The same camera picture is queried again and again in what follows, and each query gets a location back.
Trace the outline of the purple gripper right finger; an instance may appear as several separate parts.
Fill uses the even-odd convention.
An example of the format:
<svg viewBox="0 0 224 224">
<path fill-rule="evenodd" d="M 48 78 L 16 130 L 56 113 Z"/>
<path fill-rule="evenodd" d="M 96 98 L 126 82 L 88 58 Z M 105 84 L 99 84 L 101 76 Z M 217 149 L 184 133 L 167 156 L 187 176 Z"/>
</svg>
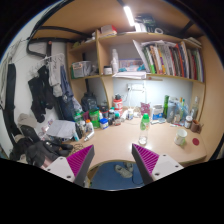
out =
<svg viewBox="0 0 224 224">
<path fill-rule="evenodd" d="M 132 145 L 132 155 L 145 185 L 183 169 L 183 166 L 169 155 L 158 155 L 137 144 Z"/>
</svg>

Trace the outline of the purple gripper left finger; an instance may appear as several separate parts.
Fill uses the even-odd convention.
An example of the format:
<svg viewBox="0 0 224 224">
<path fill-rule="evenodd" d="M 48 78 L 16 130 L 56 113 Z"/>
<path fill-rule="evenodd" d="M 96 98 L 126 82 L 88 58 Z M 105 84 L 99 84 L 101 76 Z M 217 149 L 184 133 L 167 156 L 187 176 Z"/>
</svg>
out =
<svg viewBox="0 0 224 224">
<path fill-rule="evenodd" d="M 94 146 L 90 145 L 67 158 L 58 157 L 46 171 L 83 187 L 94 155 Z"/>
</svg>

